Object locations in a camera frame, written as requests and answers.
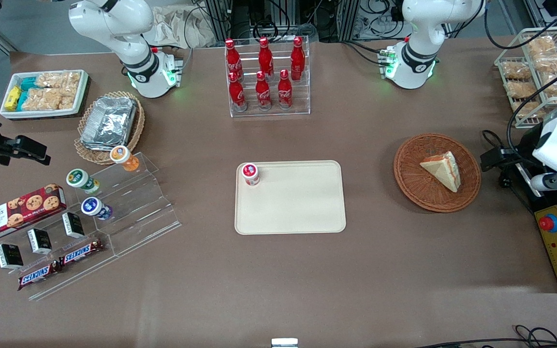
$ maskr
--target beige tray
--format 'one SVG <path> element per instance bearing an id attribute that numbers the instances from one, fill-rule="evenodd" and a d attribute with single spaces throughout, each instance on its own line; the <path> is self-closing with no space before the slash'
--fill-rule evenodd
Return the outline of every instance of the beige tray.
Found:
<path id="1" fill-rule="evenodd" d="M 255 162 L 250 187 L 236 170 L 235 229 L 241 235 L 337 233 L 345 229 L 341 166 L 333 160 Z"/>

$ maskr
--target coca-cola bottle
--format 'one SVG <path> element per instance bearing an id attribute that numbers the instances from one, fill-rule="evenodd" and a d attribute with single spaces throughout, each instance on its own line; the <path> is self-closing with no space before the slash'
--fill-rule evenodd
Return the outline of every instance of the coca-cola bottle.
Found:
<path id="1" fill-rule="evenodd" d="M 244 88 L 242 88 L 242 84 L 238 82 L 238 74 L 234 72 L 229 73 L 229 95 L 232 97 L 232 102 L 234 102 L 235 111 L 246 111 L 248 103 L 246 103 L 244 97 Z"/>
<path id="2" fill-rule="evenodd" d="M 302 73 L 305 71 L 305 51 L 302 49 L 302 38 L 296 37 L 293 40 L 292 50 L 292 80 L 300 81 Z"/>
<path id="3" fill-rule="evenodd" d="M 238 81 L 242 82 L 244 80 L 244 71 L 242 70 L 242 61 L 239 57 L 238 51 L 236 51 L 236 46 L 234 41 L 230 38 L 225 40 L 225 47 L 227 48 L 227 68 L 230 73 L 236 73 L 238 76 Z"/>
<path id="4" fill-rule="evenodd" d="M 257 71 L 257 85 L 255 86 L 257 92 L 257 103 L 261 110 L 270 110 L 272 108 L 272 99 L 270 99 L 270 86 L 265 81 L 265 73 Z"/>
<path id="5" fill-rule="evenodd" d="M 278 82 L 278 105 L 281 109 L 287 110 L 292 107 L 292 82 L 289 81 L 287 69 L 280 71 L 280 81 Z"/>
<path id="6" fill-rule="evenodd" d="M 272 81 L 274 79 L 274 58 L 272 58 L 272 51 L 268 48 L 268 38 L 261 37 L 259 46 L 259 69 L 265 73 L 266 80 Z"/>

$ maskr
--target sandwich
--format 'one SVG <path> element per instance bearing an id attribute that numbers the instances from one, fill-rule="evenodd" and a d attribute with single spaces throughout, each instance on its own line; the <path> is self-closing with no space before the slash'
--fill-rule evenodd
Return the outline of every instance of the sandwich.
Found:
<path id="1" fill-rule="evenodd" d="M 455 156 L 450 151 L 442 155 L 427 157 L 420 163 L 420 167 L 435 176 L 452 192 L 457 192 L 459 185 L 461 185 L 459 167 L 455 161 Z"/>

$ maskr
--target red emergency stop button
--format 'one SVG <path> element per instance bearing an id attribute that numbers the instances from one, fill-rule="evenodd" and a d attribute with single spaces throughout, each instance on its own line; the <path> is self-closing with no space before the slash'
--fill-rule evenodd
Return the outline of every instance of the red emergency stop button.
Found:
<path id="1" fill-rule="evenodd" d="M 547 214 L 539 219 L 539 227 L 544 231 L 551 233 L 557 232 L 557 217 L 553 214 Z"/>

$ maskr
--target brown wicker basket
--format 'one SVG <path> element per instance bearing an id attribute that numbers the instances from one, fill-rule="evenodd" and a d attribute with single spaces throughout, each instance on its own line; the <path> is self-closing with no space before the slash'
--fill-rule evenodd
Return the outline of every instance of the brown wicker basket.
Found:
<path id="1" fill-rule="evenodd" d="M 420 167 L 420 162 L 425 157 L 447 151 L 453 153 L 459 167 L 461 185 L 456 193 Z M 480 190 L 480 168 L 474 156 L 458 141 L 443 134 L 423 133 L 405 141 L 396 152 L 394 174 L 407 198 L 435 212 L 464 209 Z"/>
<path id="2" fill-rule="evenodd" d="M 131 135 L 127 145 L 130 152 L 134 153 L 132 150 L 134 149 L 135 146 L 137 146 L 137 143 L 139 142 L 139 138 L 141 137 L 141 133 L 143 132 L 143 125 L 145 125 L 146 123 L 146 113 L 143 110 L 143 106 L 141 106 L 141 102 L 139 102 L 139 99 L 137 99 L 137 97 L 135 97 L 134 95 L 128 92 L 110 92 L 105 94 L 103 97 L 113 97 L 113 98 L 126 97 L 126 98 L 133 99 L 134 101 L 137 102 L 137 112 L 134 115 Z M 89 108 L 87 108 L 87 110 L 83 114 L 83 117 L 81 118 L 81 121 L 79 122 L 79 127 L 77 128 L 79 130 L 79 135 L 83 133 L 83 130 L 87 124 L 87 117 L 89 117 L 92 109 L 93 109 L 93 103 L 91 103 Z M 79 156 L 81 156 L 82 158 L 88 161 L 97 163 L 99 165 L 113 164 L 113 161 L 109 157 L 108 151 L 90 150 L 89 148 L 83 146 L 80 138 L 74 141 L 74 147 L 77 149 L 77 153 L 79 154 Z"/>

